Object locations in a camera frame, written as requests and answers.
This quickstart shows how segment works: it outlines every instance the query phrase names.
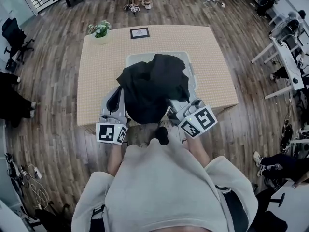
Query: office chair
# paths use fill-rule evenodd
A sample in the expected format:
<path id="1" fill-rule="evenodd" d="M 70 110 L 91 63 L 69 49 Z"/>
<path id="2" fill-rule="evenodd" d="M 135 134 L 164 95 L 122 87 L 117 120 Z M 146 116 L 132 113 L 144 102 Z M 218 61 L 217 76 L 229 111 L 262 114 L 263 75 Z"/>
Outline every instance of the office chair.
<path id="1" fill-rule="evenodd" d="M 6 47 L 4 53 L 10 53 L 10 58 L 12 58 L 18 51 L 20 51 L 17 57 L 17 61 L 21 61 L 22 64 L 24 64 L 24 52 L 27 50 L 34 51 L 32 47 L 28 47 L 31 42 L 34 42 L 34 39 L 24 42 L 26 35 L 18 27 L 16 18 L 13 20 L 7 19 L 4 22 L 2 26 L 2 35 L 4 38 L 6 38 L 11 46 L 11 50 L 9 51 Z"/>

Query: beige tabletop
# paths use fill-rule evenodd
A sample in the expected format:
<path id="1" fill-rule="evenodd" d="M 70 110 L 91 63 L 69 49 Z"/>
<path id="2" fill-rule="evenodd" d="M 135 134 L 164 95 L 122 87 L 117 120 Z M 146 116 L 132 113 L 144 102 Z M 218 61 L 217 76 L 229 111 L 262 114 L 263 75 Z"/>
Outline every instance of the beige tabletop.
<path id="1" fill-rule="evenodd" d="M 148 27 L 150 37 L 131 39 L 130 30 Z M 103 97 L 114 87 L 132 54 L 164 51 L 188 53 L 197 78 L 197 95 L 214 112 L 238 104 L 232 78 L 221 49 L 208 27 L 153 25 L 115 29 L 104 45 L 84 39 L 77 93 L 77 124 L 95 133 Z"/>

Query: white potted plant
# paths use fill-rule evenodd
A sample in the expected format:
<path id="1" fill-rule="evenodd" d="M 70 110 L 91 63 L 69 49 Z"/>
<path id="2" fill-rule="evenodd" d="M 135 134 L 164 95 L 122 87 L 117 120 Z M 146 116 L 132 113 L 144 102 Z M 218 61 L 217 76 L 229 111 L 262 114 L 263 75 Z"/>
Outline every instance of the white potted plant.
<path id="1" fill-rule="evenodd" d="M 96 44 L 106 44 L 109 41 L 109 31 L 112 28 L 108 21 L 101 21 L 100 24 L 93 26 L 90 24 L 89 33 Z"/>

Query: cable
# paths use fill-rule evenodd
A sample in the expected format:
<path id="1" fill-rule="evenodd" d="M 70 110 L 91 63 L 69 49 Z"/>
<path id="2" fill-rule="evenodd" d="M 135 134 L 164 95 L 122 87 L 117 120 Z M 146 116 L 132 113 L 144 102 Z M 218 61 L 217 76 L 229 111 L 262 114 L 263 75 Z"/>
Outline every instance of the cable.
<path id="1" fill-rule="evenodd" d="M 33 176 L 30 174 L 30 172 L 29 172 L 29 167 L 30 167 L 30 166 L 33 166 L 33 167 L 35 168 L 35 166 L 34 166 L 33 164 L 30 164 L 30 165 L 28 166 L 28 171 L 27 171 L 27 173 L 29 174 L 29 176 L 32 178 L 33 181 L 35 181 L 37 184 L 39 184 L 39 185 L 41 186 L 40 188 L 42 188 L 42 189 L 44 190 L 44 192 L 45 192 L 45 193 L 44 193 L 44 192 L 41 191 L 40 189 L 37 190 L 37 187 L 35 186 L 35 184 L 32 184 L 32 183 L 30 184 L 31 190 L 35 193 L 35 199 L 37 200 L 37 203 L 38 203 L 38 205 L 37 205 L 36 207 L 40 207 L 40 205 L 41 205 L 41 203 L 42 203 L 42 201 L 43 201 L 43 202 L 46 203 L 46 206 L 44 207 L 44 209 L 46 209 L 47 206 L 48 206 L 49 195 L 48 195 L 46 189 L 43 187 L 43 185 L 42 185 L 40 182 L 38 182 L 37 180 L 35 180 L 35 177 L 33 177 Z"/>

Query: wooden floor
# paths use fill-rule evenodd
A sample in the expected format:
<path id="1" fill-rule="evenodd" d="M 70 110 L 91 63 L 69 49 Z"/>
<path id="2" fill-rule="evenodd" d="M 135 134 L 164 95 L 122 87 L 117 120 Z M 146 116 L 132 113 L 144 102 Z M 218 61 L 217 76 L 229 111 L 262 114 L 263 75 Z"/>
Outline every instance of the wooden floor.
<path id="1" fill-rule="evenodd" d="M 26 54 L 25 65 L 17 70 L 22 82 L 16 89 L 25 98 L 37 101 L 38 108 L 34 119 L 24 119 L 16 129 L 7 128 L 8 151 L 16 162 L 37 166 L 55 207 L 70 204 L 71 216 L 90 174 L 106 170 L 109 152 L 76 125 L 78 72 L 87 26 L 103 19 L 114 29 L 199 25 L 213 30 L 239 99 L 239 104 L 221 113 L 219 123 L 203 135 L 204 147 L 213 158 L 226 156 L 261 186 L 252 154 L 255 150 L 264 156 L 279 152 L 289 104 L 289 95 L 264 100 L 265 95 L 286 85 L 268 78 L 278 66 L 264 65 L 262 60 L 250 63 L 269 44 L 268 20 L 256 16 L 251 0 L 222 0 L 225 8 L 211 9 L 203 5 L 203 0 L 153 0 L 154 8 L 142 8 L 137 17 L 122 10 L 125 1 L 85 0 L 68 9 L 63 0 L 27 24 L 25 32 L 36 40 L 35 51 Z M 296 128 L 294 104 L 292 109 L 290 120 Z M 147 126 L 130 129 L 129 143 L 138 143 L 148 135 Z M 29 189 L 25 193 L 26 207 L 32 212 L 37 205 L 35 195 Z"/>

